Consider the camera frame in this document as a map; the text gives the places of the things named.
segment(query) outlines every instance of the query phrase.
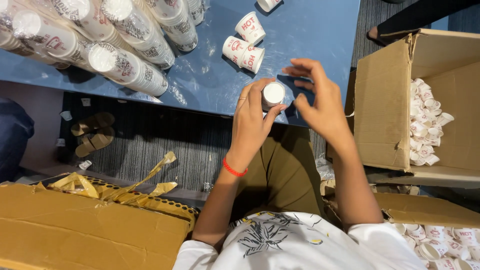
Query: finger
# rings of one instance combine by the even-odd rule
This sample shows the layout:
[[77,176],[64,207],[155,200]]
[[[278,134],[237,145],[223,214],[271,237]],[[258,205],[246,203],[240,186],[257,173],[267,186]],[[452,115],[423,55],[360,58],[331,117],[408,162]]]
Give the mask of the finger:
[[252,85],[248,93],[248,103],[250,108],[256,111],[262,111],[262,90],[267,84],[274,81],[275,81],[274,78],[270,78],[270,79],[264,78],[256,81]]
[[313,82],[318,84],[320,87],[328,86],[328,78],[320,62],[308,58],[298,58],[290,61],[294,65],[302,66],[310,70]]
[[279,104],[270,108],[270,110],[268,111],[267,115],[264,118],[264,123],[265,123],[264,129],[266,132],[270,132],[273,122],[275,122],[275,118],[286,108],[287,108],[287,105],[285,104]]
[[249,85],[247,85],[247,86],[245,86],[245,87],[242,89],[242,91],[241,91],[241,93],[240,93],[240,96],[239,96],[239,100],[237,101],[237,108],[236,108],[235,110],[241,108],[242,105],[245,103],[246,98],[248,98],[248,92],[250,92],[250,89],[251,89],[251,87],[252,87],[253,84],[254,84],[254,82],[251,83],[251,84],[249,84]]
[[310,71],[301,66],[282,68],[282,72],[296,77],[310,77]]
[[303,119],[308,123],[313,123],[315,118],[316,110],[308,103],[307,97],[300,93],[297,99],[294,102],[295,107],[302,115]]
[[307,90],[310,90],[312,91],[313,93],[315,93],[315,85],[311,82],[307,82],[307,81],[301,81],[301,80],[296,80],[293,82],[295,84],[296,87],[303,87]]

